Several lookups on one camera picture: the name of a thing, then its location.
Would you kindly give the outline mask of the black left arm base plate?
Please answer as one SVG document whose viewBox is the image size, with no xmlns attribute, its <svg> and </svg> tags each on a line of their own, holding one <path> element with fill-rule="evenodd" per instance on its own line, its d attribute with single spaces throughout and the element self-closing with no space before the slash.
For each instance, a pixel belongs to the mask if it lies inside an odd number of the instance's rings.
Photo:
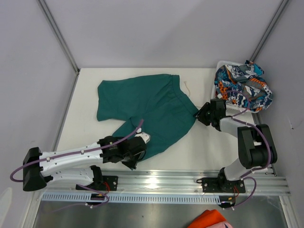
<svg viewBox="0 0 304 228">
<path fill-rule="evenodd" d="M 97 181 L 94 178 L 89 178 L 82 185 L 99 191 L 117 191 L 118 176 L 103 176 L 102 180 Z"/>
</svg>

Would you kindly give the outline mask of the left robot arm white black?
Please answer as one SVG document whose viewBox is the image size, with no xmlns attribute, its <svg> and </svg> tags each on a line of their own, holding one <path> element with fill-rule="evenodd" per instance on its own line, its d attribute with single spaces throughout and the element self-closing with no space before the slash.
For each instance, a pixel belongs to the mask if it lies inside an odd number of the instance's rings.
<svg viewBox="0 0 304 228">
<path fill-rule="evenodd" d="M 122 163 L 134 170 L 144 158 L 150 138 L 146 133 L 131 139 L 107 136 L 91 145 L 61 152 L 31 148 L 23 160 L 23 190 L 37 191 L 54 184 L 97 190 L 104 182 L 101 164 Z"/>
</svg>

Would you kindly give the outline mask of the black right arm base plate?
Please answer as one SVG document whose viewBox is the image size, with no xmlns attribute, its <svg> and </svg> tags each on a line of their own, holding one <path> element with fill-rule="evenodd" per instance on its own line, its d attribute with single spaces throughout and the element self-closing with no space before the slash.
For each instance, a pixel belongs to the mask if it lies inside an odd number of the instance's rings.
<svg viewBox="0 0 304 228">
<path fill-rule="evenodd" d="M 196 180 L 202 186 L 204 193 L 245 193 L 246 188 L 242 180 L 226 180 L 220 178 L 205 177 Z"/>
</svg>

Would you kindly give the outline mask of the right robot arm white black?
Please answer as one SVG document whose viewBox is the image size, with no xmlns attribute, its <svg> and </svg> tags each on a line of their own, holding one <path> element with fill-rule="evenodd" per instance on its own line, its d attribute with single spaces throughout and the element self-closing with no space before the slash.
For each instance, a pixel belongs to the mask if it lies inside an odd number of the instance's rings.
<svg viewBox="0 0 304 228">
<path fill-rule="evenodd" d="M 217 177 L 197 180 L 204 193 L 245 193 L 244 180 L 257 170 L 267 168 L 277 161 L 277 152 L 269 126 L 254 125 L 226 113 L 222 99 L 211 99 L 195 114 L 205 126 L 228 133 L 237 139 L 238 158 L 222 168 Z"/>
</svg>

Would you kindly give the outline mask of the teal green shorts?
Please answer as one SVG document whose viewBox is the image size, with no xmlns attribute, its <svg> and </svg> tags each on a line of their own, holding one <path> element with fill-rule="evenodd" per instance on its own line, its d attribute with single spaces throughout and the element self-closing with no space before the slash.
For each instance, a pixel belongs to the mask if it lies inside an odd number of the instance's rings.
<svg viewBox="0 0 304 228">
<path fill-rule="evenodd" d="M 185 136 L 194 125 L 197 107 L 182 92 L 179 75 L 159 74 L 104 80 L 97 88 L 97 120 L 124 123 L 114 137 L 131 133 L 141 120 L 150 135 L 144 159 L 158 155 Z"/>
</svg>

